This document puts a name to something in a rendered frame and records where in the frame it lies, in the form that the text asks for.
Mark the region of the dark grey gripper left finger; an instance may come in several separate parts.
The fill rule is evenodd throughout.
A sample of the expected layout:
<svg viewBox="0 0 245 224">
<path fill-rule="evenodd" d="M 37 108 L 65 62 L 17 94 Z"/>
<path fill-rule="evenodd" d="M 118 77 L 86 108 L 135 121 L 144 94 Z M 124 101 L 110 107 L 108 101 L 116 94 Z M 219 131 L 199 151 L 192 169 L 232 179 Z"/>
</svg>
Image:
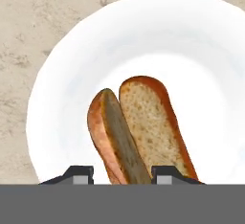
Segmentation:
<svg viewBox="0 0 245 224">
<path fill-rule="evenodd" d="M 69 166 L 62 175 L 42 182 L 42 185 L 93 185 L 93 175 L 94 168 L 92 166 Z"/>
</svg>

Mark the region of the white round plate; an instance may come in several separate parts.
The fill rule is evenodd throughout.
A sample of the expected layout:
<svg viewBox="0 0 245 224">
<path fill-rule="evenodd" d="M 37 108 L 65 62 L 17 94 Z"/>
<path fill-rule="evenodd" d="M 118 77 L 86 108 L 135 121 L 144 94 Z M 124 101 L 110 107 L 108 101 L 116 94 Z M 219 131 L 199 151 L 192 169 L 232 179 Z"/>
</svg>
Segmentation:
<svg viewBox="0 0 245 224">
<path fill-rule="evenodd" d="M 120 0 L 81 20 L 41 67 L 28 105 L 40 181 L 70 165 L 108 177 L 87 129 L 90 102 L 132 76 L 161 81 L 198 177 L 245 184 L 245 11 L 221 0 Z"/>
</svg>

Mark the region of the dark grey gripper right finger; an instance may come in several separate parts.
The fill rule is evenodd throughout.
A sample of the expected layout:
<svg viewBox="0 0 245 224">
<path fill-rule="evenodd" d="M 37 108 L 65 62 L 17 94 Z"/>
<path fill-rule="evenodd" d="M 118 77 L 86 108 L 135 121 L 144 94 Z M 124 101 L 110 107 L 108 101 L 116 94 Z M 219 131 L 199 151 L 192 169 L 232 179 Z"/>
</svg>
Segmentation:
<svg viewBox="0 0 245 224">
<path fill-rule="evenodd" d="M 194 184 L 202 185 L 202 182 L 183 176 L 174 166 L 153 166 L 151 168 L 152 180 L 155 185 L 179 185 Z"/>
</svg>

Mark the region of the split brown hot dog bun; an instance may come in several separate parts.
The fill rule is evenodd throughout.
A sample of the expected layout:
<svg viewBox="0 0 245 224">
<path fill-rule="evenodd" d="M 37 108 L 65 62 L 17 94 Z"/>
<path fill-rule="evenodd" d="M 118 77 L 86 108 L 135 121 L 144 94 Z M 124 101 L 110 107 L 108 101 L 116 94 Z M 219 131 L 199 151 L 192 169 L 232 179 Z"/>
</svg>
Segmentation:
<svg viewBox="0 0 245 224">
<path fill-rule="evenodd" d="M 166 87 L 156 78 L 125 80 L 118 94 L 93 98 L 88 130 L 113 185 L 149 184 L 154 166 L 172 167 L 197 180 Z"/>
</svg>

